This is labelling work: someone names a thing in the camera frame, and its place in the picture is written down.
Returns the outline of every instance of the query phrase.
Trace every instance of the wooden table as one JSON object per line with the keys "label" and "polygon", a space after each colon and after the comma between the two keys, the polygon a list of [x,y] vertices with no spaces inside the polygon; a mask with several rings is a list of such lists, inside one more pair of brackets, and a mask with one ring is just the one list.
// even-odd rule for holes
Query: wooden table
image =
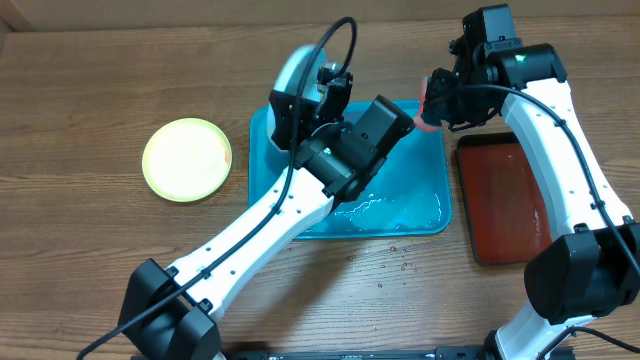
{"label": "wooden table", "polygon": [[[526,44],[551,42],[584,131],[610,183],[640,213],[640,19],[517,21]],[[248,124],[284,61],[326,26],[9,34],[0,57],[0,357],[69,359],[114,327],[127,280],[219,233],[247,207]],[[451,68],[460,21],[360,26],[352,100],[418,96],[420,79]],[[329,52],[341,59],[347,33]],[[218,124],[234,151],[224,188],[180,205],[147,187],[142,150],[182,117]],[[467,133],[503,131],[499,120]],[[447,153],[459,135],[445,133]],[[228,346],[283,351],[429,349],[479,344],[525,299],[523,266],[472,257],[449,165],[454,216],[436,236],[294,242],[246,287],[220,324]],[[401,251],[391,252],[390,246]],[[411,263],[408,271],[401,265]],[[639,344],[640,306],[594,327]],[[587,335],[581,359],[627,358]],[[95,359],[127,359],[125,337]]]}

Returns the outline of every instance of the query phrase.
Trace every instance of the yellow plate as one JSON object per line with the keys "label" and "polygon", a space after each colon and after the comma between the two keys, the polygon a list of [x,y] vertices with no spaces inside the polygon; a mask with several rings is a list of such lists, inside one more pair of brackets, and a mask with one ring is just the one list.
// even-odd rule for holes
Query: yellow plate
{"label": "yellow plate", "polygon": [[196,118],[158,130],[144,149],[142,173],[167,200],[189,202],[216,191],[231,169],[231,145],[222,130]]}

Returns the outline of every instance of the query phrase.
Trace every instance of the blue tray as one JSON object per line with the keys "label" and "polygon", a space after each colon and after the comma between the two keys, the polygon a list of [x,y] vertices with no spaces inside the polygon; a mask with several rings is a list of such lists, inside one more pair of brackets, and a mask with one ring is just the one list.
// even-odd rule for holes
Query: blue tray
{"label": "blue tray", "polygon": [[[415,100],[394,103],[412,117],[420,106]],[[357,120],[369,104],[349,104],[343,113],[345,120]],[[273,185],[289,156],[271,144],[266,122],[267,107],[263,107],[255,113],[250,125],[250,206]],[[341,204],[298,239],[428,235],[444,230],[449,221],[451,197],[442,132],[426,134],[416,129],[393,148],[357,201]]]}

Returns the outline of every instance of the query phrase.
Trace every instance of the black cable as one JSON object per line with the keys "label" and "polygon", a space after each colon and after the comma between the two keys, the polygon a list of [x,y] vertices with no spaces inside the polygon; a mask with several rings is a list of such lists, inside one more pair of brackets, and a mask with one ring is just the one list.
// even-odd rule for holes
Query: black cable
{"label": "black cable", "polygon": [[562,343],[564,341],[564,339],[569,336],[569,335],[573,335],[576,336],[576,332],[583,332],[583,333],[587,333],[587,334],[591,334],[593,336],[597,336],[602,340],[608,341],[611,344],[621,347],[627,351],[631,351],[633,353],[636,354],[640,354],[640,348],[635,347],[633,345],[629,345],[623,341],[620,341],[616,338],[613,338],[607,334],[603,334],[601,332],[599,332],[598,330],[593,330],[587,327],[583,327],[583,326],[570,326],[566,329],[564,329],[564,331],[562,331],[560,333],[560,335],[558,335],[549,345],[547,345],[536,357],[536,360],[543,360],[545,358],[545,356],[547,356],[547,354],[551,351],[553,351],[553,349],[555,349],[558,345],[560,345],[560,343]]}
{"label": "black cable", "polygon": [[287,171],[287,177],[285,179],[284,187],[282,189],[282,193],[280,194],[280,197],[278,198],[278,201],[276,201],[276,203],[273,205],[273,207],[271,208],[271,211],[267,214],[267,216],[265,216],[264,219],[262,219],[262,221],[260,221],[260,223],[258,223],[258,225],[256,225],[256,227],[253,228],[253,230],[251,230],[247,235],[245,235],[240,241],[238,241],[234,246],[232,246],[229,250],[227,250],[224,254],[222,254],[222,256],[217,258],[214,262],[212,262],[204,270],[199,272],[198,275],[194,276],[186,284],[182,285],[176,291],[174,291],[173,293],[169,294],[167,297],[165,297],[164,299],[160,300],[155,305],[151,306],[147,310],[145,310],[145,311],[141,312],[140,314],[136,315],[133,319],[131,319],[128,322],[126,322],[125,324],[122,324],[122,325],[118,326],[117,328],[111,330],[107,334],[101,336],[99,339],[97,339],[96,341],[91,343],[89,346],[84,348],[82,351],[80,351],[78,353],[78,356],[76,357],[76,360],[84,359],[85,356],[87,356],[90,352],[92,352],[93,350],[98,348],[100,345],[103,345],[107,341],[109,341],[109,340],[113,339],[114,337],[116,337],[118,334],[126,331],[131,326],[133,326],[133,325],[137,324],[138,322],[146,319],[151,314],[155,313],[156,311],[158,311],[161,308],[163,308],[164,306],[166,306],[172,300],[174,300],[177,297],[179,297],[180,295],[184,294],[187,290],[189,290],[189,288],[191,288],[198,281],[202,280],[207,275],[209,275],[213,269],[215,269],[223,261],[225,261],[227,258],[229,258],[229,256],[233,255],[233,253],[235,253],[244,244],[246,244],[249,240],[251,240],[251,238],[253,236],[255,236],[260,230],[262,230],[262,228],[269,222],[269,220],[271,220],[277,213],[280,212],[280,207],[282,206],[282,203],[284,202],[284,200],[287,197],[287,194],[289,192],[289,187],[291,186],[291,179],[293,177],[293,169],[294,169],[294,164],[295,164],[295,155],[296,155],[296,151],[298,149],[298,132],[299,132],[298,131],[298,127],[299,127],[299,122],[300,122],[300,99],[302,98],[302,94],[303,94],[303,91],[304,91],[304,86],[305,86],[305,84],[307,82],[307,78],[309,77],[309,74],[311,73],[311,69],[313,68],[313,63],[318,58],[318,55],[320,54],[320,51],[322,50],[322,48],[324,48],[324,46],[329,41],[331,36],[336,32],[336,30],[338,30],[338,28],[340,28],[342,25],[344,25],[346,23],[349,23],[351,25],[351,34],[352,35],[351,35],[351,45],[349,46],[349,52],[347,53],[347,58],[345,59],[344,65],[342,66],[340,71],[338,71],[338,74],[339,74],[338,76],[344,74],[344,72],[346,71],[347,67],[349,66],[349,63],[351,62],[351,56],[353,55],[353,49],[355,47],[356,35],[357,35],[357,25],[356,25],[355,20],[353,18],[351,18],[351,17],[344,17],[344,18],[338,20],[333,25],[331,25],[329,30],[327,30],[327,32],[322,36],[322,38],[318,42],[318,45],[315,47],[315,49],[311,53],[311,56],[307,59],[307,63],[305,65],[304,71],[302,73],[302,77],[300,78],[300,82],[298,83],[298,89],[296,91],[296,98],[295,98],[295,101],[293,103],[294,104],[293,105],[293,119],[294,120],[293,120],[293,124],[292,124],[292,127],[291,127],[292,128],[291,129],[291,144],[290,144],[290,147],[289,147],[289,169]]}
{"label": "black cable", "polygon": [[563,120],[560,116],[558,116],[558,114],[556,114],[553,110],[551,110],[547,105],[542,103],[540,100],[536,99],[535,97],[525,92],[508,88],[505,86],[493,85],[493,84],[465,85],[459,88],[454,88],[452,89],[451,92],[441,97],[438,97],[436,99],[433,99],[429,103],[430,104],[439,103],[458,93],[471,92],[471,91],[477,91],[477,90],[494,90],[494,91],[501,91],[501,92],[519,96],[529,101],[533,105],[537,106],[538,108],[540,108],[540,110],[547,113],[547,115],[551,116],[551,118],[555,121],[555,125],[560,127],[564,132],[564,134],[567,136],[567,138],[569,139],[569,142],[571,143],[571,146],[573,147],[573,151],[576,153],[576,157],[578,158],[578,162],[580,163],[580,167],[582,168],[582,172],[584,174],[585,180],[587,181],[587,185],[589,186],[589,190],[591,191],[591,196],[593,196],[594,204],[592,206],[598,209],[598,212],[600,213],[602,220],[607,225],[607,227],[611,229],[611,232],[613,233],[616,239],[618,247],[620,247],[627,262],[629,263],[629,266],[633,269],[633,271],[636,273],[636,276],[640,280],[640,267],[638,267],[638,263],[636,262],[635,258],[633,257],[633,254],[629,250],[629,247],[624,242],[624,239],[620,235],[620,232],[618,232],[618,229],[616,228],[615,224],[609,217],[609,214],[605,210],[605,203],[600,198],[600,194],[598,193],[598,189],[596,187],[595,181],[591,176],[591,170],[589,170],[589,166],[587,165],[587,160],[585,159],[584,154],[580,149],[580,144],[578,144],[578,140],[575,138],[575,136],[567,126],[567,122]]}

